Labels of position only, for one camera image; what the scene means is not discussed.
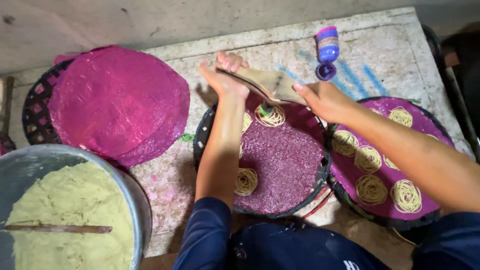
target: black basket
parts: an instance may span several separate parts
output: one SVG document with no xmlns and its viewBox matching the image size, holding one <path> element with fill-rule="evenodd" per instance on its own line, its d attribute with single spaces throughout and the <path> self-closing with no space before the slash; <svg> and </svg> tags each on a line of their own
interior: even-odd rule
<svg viewBox="0 0 480 270">
<path fill-rule="evenodd" d="M 50 68 L 28 91 L 22 112 L 22 124 L 30 145 L 61 144 L 52 126 L 47 105 L 52 96 L 53 87 L 60 77 L 60 71 L 66 70 L 73 60 L 63 61 Z"/>
<path fill-rule="evenodd" d="M 200 165 L 200 160 L 202 159 L 202 155 L 204 153 L 205 146 L 207 144 L 208 138 L 210 137 L 210 132 L 212 130 L 213 121 L 215 119 L 217 104 L 213 105 L 210 109 L 208 109 L 200 124 L 197 127 L 197 131 L 195 132 L 195 139 L 193 140 L 193 160 L 195 162 L 195 169 L 198 171 L 198 166 Z M 281 212 L 281 213 L 273 213 L 273 214 L 265 214 L 260 213 L 258 211 L 254 211 L 252 209 L 239 207 L 234 205 L 233 209 L 236 212 L 244 213 L 244 214 L 251 214 L 255 216 L 263 216 L 268 217 L 271 219 L 282 218 L 284 216 L 291 215 L 298 210 L 302 209 L 309 203 L 311 203 L 318 195 L 320 190 L 328 185 L 327 178 L 330 172 L 330 153 L 327 149 L 324 149 L 324 157 L 322 158 L 320 164 L 317 168 L 317 175 L 315 177 L 315 182 L 312 186 L 313 192 L 311 192 L 303 201 L 301 201 L 297 206 L 292 207 L 291 209 Z"/>
<path fill-rule="evenodd" d="M 381 98 L 390 98 L 390 97 L 364 98 L 364 99 L 358 100 L 357 102 L 364 103 L 370 100 L 378 100 Z M 442 124 L 440 124 L 440 122 L 435 118 L 435 116 L 433 116 L 429 111 L 425 110 L 424 108 L 413 104 L 411 101 L 409 101 L 409 103 L 417 107 L 420 111 L 422 111 L 423 114 L 427 116 L 433 122 L 433 124 L 442 132 L 443 136 L 448 138 L 450 141 L 452 140 L 452 138 L 448 135 L 448 132 L 445 130 Z M 337 127 L 338 127 L 338 124 L 334 124 L 328 128 L 326 140 L 325 140 L 325 143 L 326 143 L 325 148 L 329 150 L 333 149 L 332 148 L 333 132 L 335 132 Z M 331 178 L 331 175 L 328 178 L 329 179 L 328 183 L 330 184 L 331 188 L 334 190 L 335 196 L 341 203 L 348 205 L 349 207 L 353 208 L 353 210 L 357 212 L 359 215 L 361 215 L 362 217 L 370 221 L 373 221 L 380 226 L 387 227 L 387 228 L 394 228 L 398 231 L 407 231 L 407 230 L 410 230 L 411 228 L 428 225 L 440 218 L 440 209 L 427 213 L 419 219 L 409 220 L 409 221 L 402 220 L 402 219 L 395 219 L 395 218 L 386 218 L 386 217 L 375 215 L 371 212 L 364 210 L 360 205 L 355 203 L 353 199 L 350 197 L 350 195 L 342 187 L 342 185 L 336 181 L 332 182 L 330 178 Z"/>
</svg>

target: person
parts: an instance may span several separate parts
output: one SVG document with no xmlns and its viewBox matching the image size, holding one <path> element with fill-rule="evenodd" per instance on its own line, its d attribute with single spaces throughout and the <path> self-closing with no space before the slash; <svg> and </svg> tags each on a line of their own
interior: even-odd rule
<svg viewBox="0 0 480 270">
<path fill-rule="evenodd" d="M 232 72 L 249 67 L 242 57 L 225 52 L 217 54 L 215 66 Z M 205 60 L 199 70 L 218 93 L 218 107 L 198 169 L 193 212 L 172 269 L 388 269 L 361 246 L 326 229 L 262 222 L 230 237 L 249 90 L 215 72 Z M 370 111 L 331 83 L 296 83 L 293 88 L 317 116 L 355 130 L 448 212 L 415 248 L 413 269 L 480 269 L 479 165 L 437 140 Z"/>
</svg>

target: wooden table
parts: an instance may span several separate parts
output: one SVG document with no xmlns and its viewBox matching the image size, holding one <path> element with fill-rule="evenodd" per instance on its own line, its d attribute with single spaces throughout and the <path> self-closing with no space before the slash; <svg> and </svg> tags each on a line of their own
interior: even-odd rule
<svg viewBox="0 0 480 270">
<path fill-rule="evenodd" d="M 429 46 L 413 8 L 320 20 L 272 29 L 147 49 L 144 52 L 165 61 L 190 85 L 190 111 L 185 136 L 162 156 L 131 168 L 143 186 L 152 207 L 153 234 L 147 256 L 177 252 L 183 228 L 192 207 L 195 187 L 192 135 L 204 112 L 217 100 L 197 66 L 205 58 L 213 63 L 215 52 L 231 50 L 243 56 L 252 68 L 281 70 L 301 82 L 315 82 L 318 65 L 314 36 L 322 28 L 338 28 L 340 57 L 333 82 L 353 99 L 372 96 L 408 98 L 432 112 L 453 138 L 456 148 L 471 156 L 450 108 Z M 14 74 L 10 137 L 18 147 L 28 143 L 21 128 L 21 111 L 31 84 L 47 68 Z M 304 216 L 328 194 L 297 212 Z M 331 197 L 307 218 L 326 225 L 358 218 Z"/>
</svg>

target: dark blue shirt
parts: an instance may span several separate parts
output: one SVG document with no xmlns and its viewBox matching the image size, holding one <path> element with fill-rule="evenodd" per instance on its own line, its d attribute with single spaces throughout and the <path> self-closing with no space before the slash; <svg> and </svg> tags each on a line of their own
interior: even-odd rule
<svg viewBox="0 0 480 270">
<path fill-rule="evenodd" d="M 198 200 L 172 269 L 389 269 L 363 247 L 326 229 L 258 223 L 230 237 L 230 223 L 224 202 Z M 415 270 L 480 269 L 480 214 L 441 218 L 412 258 Z"/>
</svg>

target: hand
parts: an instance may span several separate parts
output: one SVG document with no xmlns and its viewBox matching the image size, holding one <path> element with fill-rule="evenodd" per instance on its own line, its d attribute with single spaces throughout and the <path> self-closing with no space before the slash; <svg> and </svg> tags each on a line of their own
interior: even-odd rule
<svg viewBox="0 0 480 270">
<path fill-rule="evenodd" d="M 315 115 L 329 123 L 345 124 L 351 113 L 359 107 L 332 83 L 320 81 L 308 86 L 295 83 L 293 89 L 307 101 Z"/>
<path fill-rule="evenodd" d="M 219 51 L 216 54 L 215 69 L 216 67 L 236 72 L 240 67 L 248 68 L 249 65 L 241 56 L 238 56 L 235 53 L 229 53 L 226 55 L 224 51 Z M 225 74 L 215 72 L 208 66 L 206 60 L 202 60 L 200 66 L 198 66 L 198 70 L 218 94 L 218 98 L 233 97 L 242 101 L 247 99 L 250 90 L 245 85 L 235 81 Z"/>
</svg>

